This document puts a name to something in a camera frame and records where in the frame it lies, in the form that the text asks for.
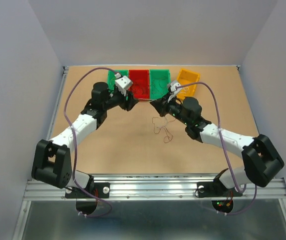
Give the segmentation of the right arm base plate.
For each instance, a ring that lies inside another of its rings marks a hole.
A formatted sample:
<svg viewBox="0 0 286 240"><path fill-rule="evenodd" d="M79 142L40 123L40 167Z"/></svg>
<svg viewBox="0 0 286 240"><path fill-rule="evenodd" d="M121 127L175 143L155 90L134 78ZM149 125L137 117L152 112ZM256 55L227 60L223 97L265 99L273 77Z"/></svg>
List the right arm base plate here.
<svg viewBox="0 0 286 240"><path fill-rule="evenodd" d="M243 194L236 192L234 188L227 189L221 183L214 181L198 182L194 191L197 198L219 198L228 197L233 194L234 197L241 197Z"/></svg>

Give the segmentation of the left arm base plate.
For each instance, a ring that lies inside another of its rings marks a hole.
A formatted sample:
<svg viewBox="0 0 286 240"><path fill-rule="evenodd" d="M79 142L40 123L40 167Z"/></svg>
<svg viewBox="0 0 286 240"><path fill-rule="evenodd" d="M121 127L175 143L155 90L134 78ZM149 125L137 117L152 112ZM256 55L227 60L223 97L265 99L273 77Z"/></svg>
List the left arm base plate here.
<svg viewBox="0 0 286 240"><path fill-rule="evenodd" d="M92 182L89 186L85 188L87 192L98 197L100 199L108 199L110 192L110 183L109 182ZM65 191L66 199L88 199L91 198L84 191L80 190L77 187L69 187L69 190Z"/></svg>

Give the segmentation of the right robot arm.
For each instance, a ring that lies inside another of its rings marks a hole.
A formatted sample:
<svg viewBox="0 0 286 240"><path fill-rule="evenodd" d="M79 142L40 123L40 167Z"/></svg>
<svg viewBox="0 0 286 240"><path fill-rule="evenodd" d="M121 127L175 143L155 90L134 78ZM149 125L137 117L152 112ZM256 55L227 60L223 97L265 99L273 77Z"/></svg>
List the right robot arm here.
<svg viewBox="0 0 286 240"><path fill-rule="evenodd" d="M250 183L264 188L285 166L266 135L246 136L219 128L201 116L202 107L193 97L180 102L165 95L153 100L151 105L160 116L169 114L185 124L185 131L191 139L217 146L225 153L233 153L242 159L243 167L229 167L212 181L200 183L195 191L198 198L225 197L236 186Z"/></svg>

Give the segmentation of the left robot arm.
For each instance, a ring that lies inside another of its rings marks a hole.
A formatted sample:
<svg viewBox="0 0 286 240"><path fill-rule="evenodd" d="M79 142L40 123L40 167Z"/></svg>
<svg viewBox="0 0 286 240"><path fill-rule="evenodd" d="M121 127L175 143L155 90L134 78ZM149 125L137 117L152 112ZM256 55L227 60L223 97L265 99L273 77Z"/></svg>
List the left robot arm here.
<svg viewBox="0 0 286 240"><path fill-rule="evenodd" d="M103 124L109 109L119 106L130 111L138 103L129 90L132 84L129 78L121 77L110 92L107 83L95 83L91 99L77 119L59 135L37 143L32 178L59 189L74 187L83 197L91 196L94 192L92 177L72 166L76 161L71 160L71 155L76 155L78 144Z"/></svg>

